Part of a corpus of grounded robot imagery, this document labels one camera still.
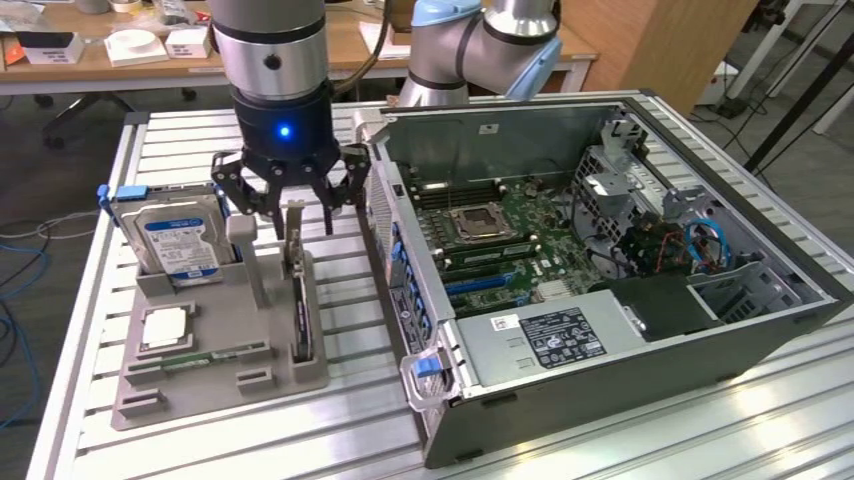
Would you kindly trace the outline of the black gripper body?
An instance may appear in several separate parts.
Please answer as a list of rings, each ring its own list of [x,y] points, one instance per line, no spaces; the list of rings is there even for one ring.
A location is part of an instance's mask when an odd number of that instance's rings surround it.
[[[290,100],[262,99],[231,89],[243,137],[243,163],[283,187],[311,185],[339,160],[334,134],[332,83]]]

